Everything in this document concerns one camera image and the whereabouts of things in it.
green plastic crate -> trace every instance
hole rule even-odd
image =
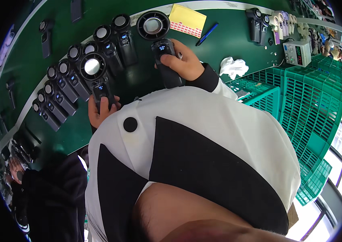
[[[239,92],[240,90],[250,92],[250,94],[238,99],[242,103],[263,111],[267,111],[268,113],[272,114],[275,119],[279,118],[279,87],[263,82],[248,80],[246,78],[232,80],[227,82],[226,85],[235,93]]]
[[[280,87],[281,94],[284,93],[285,69],[285,67],[272,67],[265,70],[265,83]]]
[[[253,80],[256,82],[264,82],[265,83],[265,70],[261,70],[249,75],[246,75],[242,77],[241,79],[246,79],[246,80]]]
[[[317,196],[319,196],[322,188],[327,182],[331,170],[332,166],[326,160],[322,159],[318,165],[313,168],[313,172],[309,176],[309,179],[306,182],[301,182],[296,198],[302,206],[314,201]]]
[[[327,74],[336,75],[342,79],[342,63],[330,57],[325,57],[321,54],[315,55],[312,57],[312,62],[309,67]]]
[[[315,185],[323,173],[322,167],[329,165],[322,160],[342,117],[341,82],[334,75],[318,70],[303,67],[285,70],[280,124],[299,160],[301,186],[296,197],[302,205],[316,198],[326,181],[322,178]]]

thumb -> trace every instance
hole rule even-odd
[[[173,55],[162,55],[160,62],[178,73],[185,69],[185,62]]]
[[[100,117],[106,118],[109,114],[109,100],[107,97],[101,97]]]

green workbench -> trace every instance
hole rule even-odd
[[[244,2],[296,14],[290,10],[289,1],[286,0],[244,0]],[[44,3],[21,32],[3,68],[0,79],[0,111],[6,112],[5,122],[8,129],[16,123],[28,97],[45,76],[47,67],[57,63],[67,53],[69,46],[82,42],[93,34],[97,26],[109,24],[117,14],[132,15],[170,3],[174,2],[169,0],[115,2],[84,0],[83,19],[75,24],[72,24],[70,20],[70,2],[49,0]],[[218,27],[201,46],[195,46],[198,41],[196,37],[174,30],[170,30],[167,37],[183,42],[196,53],[201,61],[209,63],[215,71],[219,72],[221,60],[228,56],[243,59],[249,66],[246,74],[271,67],[273,63],[280,64],[283,60],[282,45],[269,46],[267,43],[269,37],[273,38],[270,27],[265,44],[267,50],[250,41],[247,18],[243,10],[208,9],[198,10],[198,12],[207,16],[203,32],[207,32],[214,23],[219,22]],[[52,30],[52,55],[43,59],[41,33],[38,32],[38,26],[46,18],[54,19],[55,25]],[[129,67],[111,84],[114,93],[120,96],[121,104],[128,104],[136,96],[144,96],[164,88],[159,72],[154,69],[154,58],[150,50],[151,42],[141,39],[135,27],[132,28],[132,33],[139,63]],[[291,37],[299,39],[297,29]],[[8,91],[5,88],[6,81],[11,77],[15,80],[15,110],[10,107]],[[222,79],[225,82],[230,80],[227,75],[222,76]],[[69,154],[88,144],[91,138],[91,128],[87,115],[87,103],[78,99],[77,104],[76,114],[69,117],[57,132],[54,132],[30,109],[21,129],[26,125],[41,141],[41,144],[38,144],[32,139],[34,145],[38,145],[41,149],[39,160],[48,160],[53,152]]]

yellow envelope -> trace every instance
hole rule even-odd
[[[187,7],[174,4],[169,16],[171,29],[200,38],[205,25],[206,15]]]

cable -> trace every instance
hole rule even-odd
[[[294,41],[294,39],[292,39],[292,38],[287,38],[286,40],[284,40],[284,42],[282,42],[282,43],[286,43],[286,42],[288,42],[289,40],[292,40],[292,41]]]
[[[272,67],[279,67],[280,65],[273,65],[273,66],[270,66],[270,67],[265,68],[265,69],[262,69],[262,70],[266,70],[266,69],[269,69],[269,68],[272,68]]]

